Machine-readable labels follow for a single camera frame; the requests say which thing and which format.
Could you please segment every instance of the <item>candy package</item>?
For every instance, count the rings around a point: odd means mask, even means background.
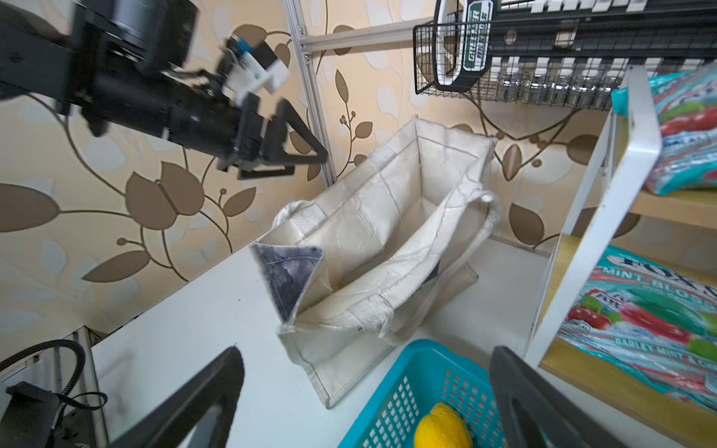
[[[717,288],[609,246],[558,337],[717,412]]]
[[[650,81],[663,149],[645,186],[663,195],[679,189],[717,187],[717,65]],[[613,92],[618,113],[627,91]]]

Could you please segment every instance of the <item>wall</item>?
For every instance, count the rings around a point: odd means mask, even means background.
[[[309,35],[432,17],[435,7],[428,0],[302,5]],[[503,202],[503,216],[495,234],[552,250],[607,113],[416,95],[410,44],[370,50],[330,50],[313,60],[336,172],[348,173],[414,115],[496,136],[489,187]],[[598,200],[593,191],[584,223]],[[717,273],[715,232],[639,216],[629,216],[619,232],[613,244]]]
[[[70,0],[14,3],[67,32]],[[221,41],[245,25],[242,35],[265,38],[290,60],[288,82],[260,95],[260,112],[286,97],[304,115],[280,0],[196,5],[187,67],[213,70]],[[0,358],[81,325],[117,328],[268,229],[284,204],[324,188],[306,166],[293,177],[238,181],[208,155],[118,125],[94,138],[77,111],[66,133],[47,104],[0,103]]]

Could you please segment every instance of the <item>white canvas bag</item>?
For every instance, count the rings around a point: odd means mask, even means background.
[[[279,337],[327,408],[478,278],[468,258],[500,216],[481,184],[494,147],[414,118],[253,246]]]

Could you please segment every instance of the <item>yellow fruit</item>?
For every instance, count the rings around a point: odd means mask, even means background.
[[[413,437],[415,448],[472,448],[473,441],[460,414],[445,403],[433,406]]]

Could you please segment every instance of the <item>black wire mesh basket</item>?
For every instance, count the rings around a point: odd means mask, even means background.
[[[717,56],[717,1],[653,1],[658,5],[649,11],[602,14],[530,14],[529,3],[516,10],[513,4],[490,21],[459,22],[459,10],[447,23],[416,26],[416,93],[610,109],[630,65],[658,76],[696,70]],[[484,68],[466,77],[475,53]]]

